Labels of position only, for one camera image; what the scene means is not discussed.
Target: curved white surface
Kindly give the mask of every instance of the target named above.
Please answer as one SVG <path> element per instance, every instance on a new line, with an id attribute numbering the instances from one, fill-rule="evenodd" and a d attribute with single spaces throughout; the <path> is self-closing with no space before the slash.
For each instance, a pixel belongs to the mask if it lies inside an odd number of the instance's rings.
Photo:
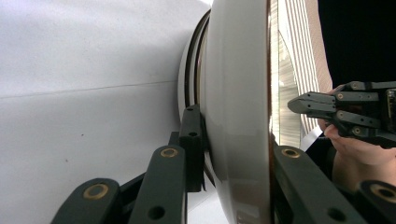
<path id="1" fill-rule="evenodd" d="M 179 129 L 179 60 L 209 8 L 200 0 L 0 2 L 1 224 L 50 223 L 81 183 L 123 184 L 146 171 Z M 202 198 L 189 197 L 189 210 Z"/>
<path id="2" fill-rule="evenodd" d="M 270 222 L 266 4 L 218 0 L 210 17 L 203 113 L 230 223 Z"/>

